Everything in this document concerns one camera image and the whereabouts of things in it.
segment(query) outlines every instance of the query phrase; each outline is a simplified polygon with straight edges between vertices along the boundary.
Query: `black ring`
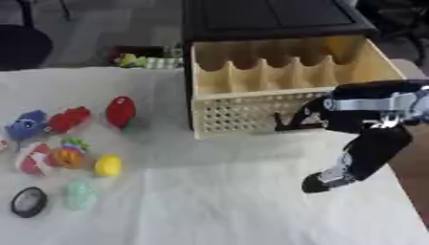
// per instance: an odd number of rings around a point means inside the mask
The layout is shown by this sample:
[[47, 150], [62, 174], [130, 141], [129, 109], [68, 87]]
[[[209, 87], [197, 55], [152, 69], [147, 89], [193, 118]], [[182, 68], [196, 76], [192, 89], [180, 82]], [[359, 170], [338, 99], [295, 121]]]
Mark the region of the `black ring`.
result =
[[[38, 196], [37, 196], [37, 201], [36, 203], [28, 208], [27, 210], [19, 210], [17, 208], [17, 201], [19, 200], [19, 198], [22, 195], [25, 195], [26, 192], [29, 191], [34, 191]], [[21, 191], [19, 191], [12, 199], [11, 201], [11, 211], [13, 213], [15, 213], [16, 215], [20, 216], [21, 218], [31, 218], [34, 217], [36, 215], [38, 215], [45, 207], [46, 204], [48, 203], [48, 196], [46, 195], [45, 192], [43, 192], [43, 190], [36, 188], [36, 187], [31, 187], [31, 188], [25, 188]]]

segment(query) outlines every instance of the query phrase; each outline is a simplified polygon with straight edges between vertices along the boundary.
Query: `gray floor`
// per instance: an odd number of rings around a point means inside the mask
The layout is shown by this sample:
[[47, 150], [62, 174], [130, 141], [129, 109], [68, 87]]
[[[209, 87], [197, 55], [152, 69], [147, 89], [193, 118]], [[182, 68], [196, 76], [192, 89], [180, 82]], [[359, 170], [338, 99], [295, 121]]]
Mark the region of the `gray floor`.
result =
[[[46, 67], [103, 64], [111, 45], [171, 45], [180, 40], [181, 0], [65, 0], [73, 21], [62, 17], [58, 0], [36, 0], [35, 25], [55, 43]], [[21, 23], [14, 0], [0, 0], [0, 23]], [[379, 44], [390, 58], [414, 59], [406, 40]], [[429, 61], [422, 67], [429, 75]]]

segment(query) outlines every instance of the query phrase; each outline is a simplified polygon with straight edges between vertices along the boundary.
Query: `black tape roll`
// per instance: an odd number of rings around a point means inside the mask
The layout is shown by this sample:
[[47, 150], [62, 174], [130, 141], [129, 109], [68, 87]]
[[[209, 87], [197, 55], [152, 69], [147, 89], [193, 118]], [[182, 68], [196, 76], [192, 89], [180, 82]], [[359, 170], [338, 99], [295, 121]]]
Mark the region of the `black tape roll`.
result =
[[19, 191], [11, 201], [11, 211], [21, 218], [38, 215], [48, 203], [48, 196], [43, 190], [31, 187]]

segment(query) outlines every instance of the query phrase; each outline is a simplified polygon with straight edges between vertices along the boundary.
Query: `blue fish toy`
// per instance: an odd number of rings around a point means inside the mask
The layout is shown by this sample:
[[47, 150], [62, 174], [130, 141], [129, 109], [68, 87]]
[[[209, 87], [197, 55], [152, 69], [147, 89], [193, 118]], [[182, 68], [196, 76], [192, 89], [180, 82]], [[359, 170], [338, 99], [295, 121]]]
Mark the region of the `blue fish toy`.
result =
[[47, 126], [46, 117], [46, 113], [41, 110], [27, 112], [11, 125], [5, 126], [5, 129], [12, 140], [21, 142], [42, 132]]

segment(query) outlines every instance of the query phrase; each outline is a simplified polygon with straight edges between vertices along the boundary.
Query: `black chair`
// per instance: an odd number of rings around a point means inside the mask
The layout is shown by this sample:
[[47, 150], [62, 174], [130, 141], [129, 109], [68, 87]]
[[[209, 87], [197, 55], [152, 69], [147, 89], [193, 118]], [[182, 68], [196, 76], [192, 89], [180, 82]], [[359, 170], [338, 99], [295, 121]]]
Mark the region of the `black chair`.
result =
[[15, 0], [23, 25], [0, 25], [0, 71], [39, 67], [53, 50], [51, 38], [34, 27], [28, 0]]
[[429, 23], [428, 0], [360, 0], [359, 9], [380, 30], [382, 40], [406, 37], [417, 50], [415, 64], [422, 66], [426, 49], [422, 27]]
[[67, 4], [65, 3], [65, 0], [58, 0], [59, 5], [61, 6], [62, 9], [62, 14], [64, 16], [64, 18], [67, 21], [70, 21], [72, 19], [72, 14], [70, 13], [69, 8], [67, 7]]

